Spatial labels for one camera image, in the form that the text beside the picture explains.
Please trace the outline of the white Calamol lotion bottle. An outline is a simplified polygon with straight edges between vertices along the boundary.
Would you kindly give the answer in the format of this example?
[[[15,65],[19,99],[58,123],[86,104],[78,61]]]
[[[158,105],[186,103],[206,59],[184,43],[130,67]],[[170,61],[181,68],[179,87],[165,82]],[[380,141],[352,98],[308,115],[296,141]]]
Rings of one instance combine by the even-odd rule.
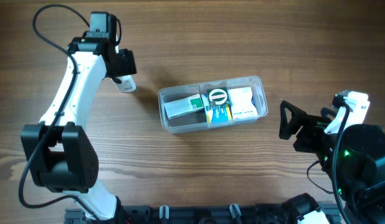
[[[112,78],[115,87],[122,93],[129,93],[136,90],[136,84],[131,75]]]

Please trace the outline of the white medicine box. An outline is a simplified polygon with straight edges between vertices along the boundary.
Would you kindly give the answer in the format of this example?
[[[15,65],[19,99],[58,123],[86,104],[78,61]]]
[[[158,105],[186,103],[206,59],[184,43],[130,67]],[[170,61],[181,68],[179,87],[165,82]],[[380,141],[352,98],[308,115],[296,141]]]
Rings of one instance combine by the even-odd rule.
[[[251,87],[230,89],[229,96],[233,119],[245,119],[258,115]]]

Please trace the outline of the white green long box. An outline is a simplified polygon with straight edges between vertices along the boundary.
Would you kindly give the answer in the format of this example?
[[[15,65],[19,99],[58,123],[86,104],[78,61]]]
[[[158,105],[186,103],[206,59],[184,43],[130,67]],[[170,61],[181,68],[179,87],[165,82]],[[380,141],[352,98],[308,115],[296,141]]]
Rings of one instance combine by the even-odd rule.
[[[204,109],[200,94],[165,103],[164,107],[168,119],[174,119]]]

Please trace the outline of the clear plastic container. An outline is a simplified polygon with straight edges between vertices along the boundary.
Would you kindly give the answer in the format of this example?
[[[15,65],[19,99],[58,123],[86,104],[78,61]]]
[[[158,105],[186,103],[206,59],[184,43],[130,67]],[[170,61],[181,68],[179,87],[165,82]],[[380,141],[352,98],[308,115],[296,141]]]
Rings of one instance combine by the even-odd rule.
[[[163,88],[158,102],[162,126],[173,134],[253,123],[269,111],[258,76]]]

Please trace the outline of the blue Vicks VapoDrops box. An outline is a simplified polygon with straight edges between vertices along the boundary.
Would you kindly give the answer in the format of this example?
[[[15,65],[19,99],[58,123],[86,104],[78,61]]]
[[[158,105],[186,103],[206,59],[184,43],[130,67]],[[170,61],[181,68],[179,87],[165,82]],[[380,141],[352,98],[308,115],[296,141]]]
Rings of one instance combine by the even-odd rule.
[[[207,95],[202,94],[201,99],[204,105],[204,112],[208,123],[220,123],[232,120],[229,105],[211,106]]]

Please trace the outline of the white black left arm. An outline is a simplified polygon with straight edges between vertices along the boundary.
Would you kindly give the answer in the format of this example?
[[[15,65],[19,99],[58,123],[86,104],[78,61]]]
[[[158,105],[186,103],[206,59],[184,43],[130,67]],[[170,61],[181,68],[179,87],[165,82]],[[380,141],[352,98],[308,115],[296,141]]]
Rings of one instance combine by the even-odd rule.
[[[42,208],[71,198],[92,223],[131,223],[120,199],[98,180],[98,156],[85,133],[92,101],[101,81],[120,82],[136,73],[133,52],[119,49],[119,38],[76,37],[67,53],[67,69],[49,109],[37,124],[27,124],[21,142],[27,164],[19,183],[19,200]],[[24,197],[27,174],[36,186],[59,198],[29,204]]]

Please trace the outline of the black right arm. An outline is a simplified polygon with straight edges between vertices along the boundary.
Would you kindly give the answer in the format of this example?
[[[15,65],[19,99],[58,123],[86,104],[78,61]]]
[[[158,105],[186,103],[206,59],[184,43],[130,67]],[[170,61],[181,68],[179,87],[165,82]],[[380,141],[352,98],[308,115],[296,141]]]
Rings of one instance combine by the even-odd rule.
[[[282,139],[296,136],[297,152],[317,156],[323,172],[336,177],[335,192],[346,203],[351,223],[385,223],[385,133],[376,125],[346,126],[342,134],[325,129],[336,112],[309,115],[287,101],[280,104]]]

